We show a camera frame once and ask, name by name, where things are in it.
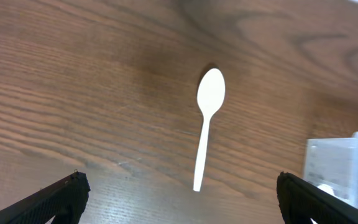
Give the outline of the white plastic spoon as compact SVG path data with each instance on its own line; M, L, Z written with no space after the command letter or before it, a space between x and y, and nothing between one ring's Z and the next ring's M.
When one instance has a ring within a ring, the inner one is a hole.
M222 72L218 68L208 70L200 81L197 104L203 116L200 140L195 160L193 190L199 192L203 181L208 148L209 125L213 115L222 107L226 86Z

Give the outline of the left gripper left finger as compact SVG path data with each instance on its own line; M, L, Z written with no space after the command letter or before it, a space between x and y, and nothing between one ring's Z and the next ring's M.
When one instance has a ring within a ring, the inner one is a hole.
M0 210L0 224L78 224L89 199L85 173L74 172Z

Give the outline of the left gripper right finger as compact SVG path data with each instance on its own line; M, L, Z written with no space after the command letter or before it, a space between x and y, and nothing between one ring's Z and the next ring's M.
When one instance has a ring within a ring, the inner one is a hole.
M358 209L287 172L277 178L285 224L358 224Z

